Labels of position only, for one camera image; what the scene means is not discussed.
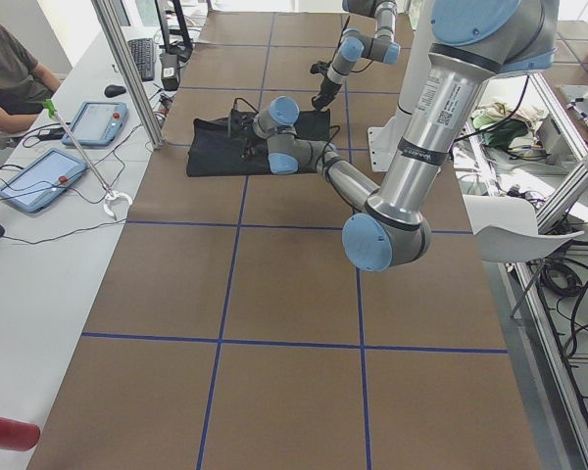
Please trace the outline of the far teach pendant tablet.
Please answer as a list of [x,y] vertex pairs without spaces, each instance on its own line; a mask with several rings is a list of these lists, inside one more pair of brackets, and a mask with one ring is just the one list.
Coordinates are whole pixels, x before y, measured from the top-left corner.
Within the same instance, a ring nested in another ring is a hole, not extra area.
[[127,113],[124,102],[83,102],[69,127],[83,147],[106,147],[119,135]]

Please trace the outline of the aluminium frame post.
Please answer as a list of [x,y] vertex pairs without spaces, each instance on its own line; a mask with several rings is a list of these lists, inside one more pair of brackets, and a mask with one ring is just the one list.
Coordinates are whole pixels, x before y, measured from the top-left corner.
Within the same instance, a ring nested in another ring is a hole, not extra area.
[[153,149],[158,150],[164,144],[161,127],[155,118],[150,101],[144,91],[141,78],[124,39],[123,30],[112,2],[109,0],[92,0],[91,3],[112,55],[119,67],[128,94],[136,108],[141,124],[146,130]]

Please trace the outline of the aluminium frame rail structure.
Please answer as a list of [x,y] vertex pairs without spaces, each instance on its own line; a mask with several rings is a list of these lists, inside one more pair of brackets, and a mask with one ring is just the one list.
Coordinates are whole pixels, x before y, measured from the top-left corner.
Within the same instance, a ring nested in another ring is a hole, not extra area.
[[546,469],[588,469],[588,134],[564,96],[566,88],[582,92],[587,87],[583,67],[564,65],[542,75],[490,81],[482,105],[502,101],[542,111],[560,131],[563,150],[550,158],[514,161],[474,136],[456,153],[463,191],[501,196],[517,188],[537,208],[539,233],[580,232],[552,254],[578,275],[577,296],[566,298],[541,282],[542,259],[486,266]]

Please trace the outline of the teach pendant tablet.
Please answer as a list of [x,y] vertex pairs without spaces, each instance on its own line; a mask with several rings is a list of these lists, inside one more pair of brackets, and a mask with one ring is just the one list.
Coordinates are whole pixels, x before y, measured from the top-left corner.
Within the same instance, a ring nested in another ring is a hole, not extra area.
[[51,149],[0,186],[0,198],[22,212],[40,212],[87,169],[87,163],[81,158]]
[[69,127],[83,147],[106,147],[119,135],[127,113],[124,102],[83,102]]

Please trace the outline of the red cylinder bottle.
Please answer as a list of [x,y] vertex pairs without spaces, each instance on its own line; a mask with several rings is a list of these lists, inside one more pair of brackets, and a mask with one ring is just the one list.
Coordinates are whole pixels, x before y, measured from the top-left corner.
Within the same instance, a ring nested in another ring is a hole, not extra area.
[[40,434],[35,424],[0,417],[0,449],[30,450],[37,444]]

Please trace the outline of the black box with label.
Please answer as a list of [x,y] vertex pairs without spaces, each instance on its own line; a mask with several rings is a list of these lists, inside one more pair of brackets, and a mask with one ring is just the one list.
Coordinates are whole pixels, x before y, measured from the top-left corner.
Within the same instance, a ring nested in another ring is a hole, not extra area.
[[161,81],[166,91],[176,91],[180,83],[179,60],[176,54],[161,53]]

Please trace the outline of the white plastic chair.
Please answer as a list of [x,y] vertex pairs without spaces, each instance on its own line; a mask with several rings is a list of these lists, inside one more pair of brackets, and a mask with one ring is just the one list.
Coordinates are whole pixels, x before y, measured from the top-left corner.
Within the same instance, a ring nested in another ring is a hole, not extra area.
[[521,198],[463,195],[469,223],[481,258],[492,262],[527,262],[543,259],[584,234],[538,233],[534,207]]

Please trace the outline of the black computer mouse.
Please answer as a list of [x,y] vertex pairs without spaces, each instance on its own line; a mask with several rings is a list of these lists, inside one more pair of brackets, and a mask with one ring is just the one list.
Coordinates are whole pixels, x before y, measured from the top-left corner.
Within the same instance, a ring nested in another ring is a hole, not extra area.
[[126,88],[121,85],[110,84],[105,87],[104,95],[107,98],[114,98],[120,96],[126,92]]

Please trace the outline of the pile of green white cloths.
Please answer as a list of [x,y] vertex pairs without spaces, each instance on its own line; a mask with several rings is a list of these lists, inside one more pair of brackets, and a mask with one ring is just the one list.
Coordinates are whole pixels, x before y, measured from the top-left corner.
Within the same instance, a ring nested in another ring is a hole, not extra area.
[[470,115],[475,130],[483,130],[484,144],[491,148],[509,149],[516,138],[533,133],[548,115],[533,105],[520,106],[511,115],[507,103],[493,102],[476,108]]

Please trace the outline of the black printed t-shirt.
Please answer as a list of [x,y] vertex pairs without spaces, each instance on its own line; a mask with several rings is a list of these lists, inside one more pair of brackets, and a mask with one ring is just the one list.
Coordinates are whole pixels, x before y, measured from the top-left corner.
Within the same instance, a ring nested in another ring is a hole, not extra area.
[[270,174],[269,152],[257,160],[242,160],[244,143],[227,136],[228,117],[193,120],[194,137],[188,151],[189,177]]

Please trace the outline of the near teach pendant tablet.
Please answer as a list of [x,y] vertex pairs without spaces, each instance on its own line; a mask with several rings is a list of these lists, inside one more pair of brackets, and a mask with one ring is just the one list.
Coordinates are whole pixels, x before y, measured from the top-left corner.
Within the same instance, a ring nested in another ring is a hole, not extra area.
[[0,198],[22,212],[40,212],[87,169],[87,163],[81,158],[51,149],[0,186]]

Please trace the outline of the reacher grabber stick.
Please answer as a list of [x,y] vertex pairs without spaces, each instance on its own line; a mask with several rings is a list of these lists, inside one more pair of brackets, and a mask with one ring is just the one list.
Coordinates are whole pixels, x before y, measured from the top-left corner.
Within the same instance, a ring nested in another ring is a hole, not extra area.
[[72,140],[73,145],[75,146],[76,150],[78,151],[78,153],[80,154],[80,156],[86,161],[88,167],[90,168],[90,170],[93,172],[94,176],[97,178],[97,180],[99,181],[99,183],[101,184],[104,192],[105,192],[105,196],[104,196],[104,201],[103,201],[103,209],[106,213],[106,215],[108,215],[109,217],[111,217],[114,221],[117,221],[117,216],[114,213],[114,211],[112,210],[112,208],[110,207],[110,203],[116,201],[116,200],[125,200],[129,205],[132,204],[132,198],[121,191],[115,190],[102,176],[102,174],[99,172],[99,170],[96,168],[95,164],[89,159],[89,157],[87,156],[87,154],[85,153],[84,149],[82,148],[82,146],[79,144],[79,142],[77,141],[76,137],[74,136],[74,134],[72,133],[70,127],[66,124],[66,122],[64,121],[63,117],[58,113],[58,111],[55,109],[54,104],[52,103],[52,101],[50,99],[47,99],[43,102],[43,107],[48,111],[48,115],[50,118],[53,118],[54,120],[56,120],[65,130],[65,133],[69,136],[69,138]]

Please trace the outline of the black keyboard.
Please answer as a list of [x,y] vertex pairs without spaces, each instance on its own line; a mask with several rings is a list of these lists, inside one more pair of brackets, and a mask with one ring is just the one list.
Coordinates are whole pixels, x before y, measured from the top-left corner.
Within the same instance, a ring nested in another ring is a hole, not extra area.
[[136,38],[127,41],[128,50],[142,81],[155,77],[155,43],[152,38]]

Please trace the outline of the seated person in green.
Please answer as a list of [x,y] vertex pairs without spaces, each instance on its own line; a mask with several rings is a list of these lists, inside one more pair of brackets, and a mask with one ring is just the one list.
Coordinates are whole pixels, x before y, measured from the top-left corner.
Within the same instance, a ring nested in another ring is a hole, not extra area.
[[60,79],[0,24],[0,131],[28,130],[60,85]]

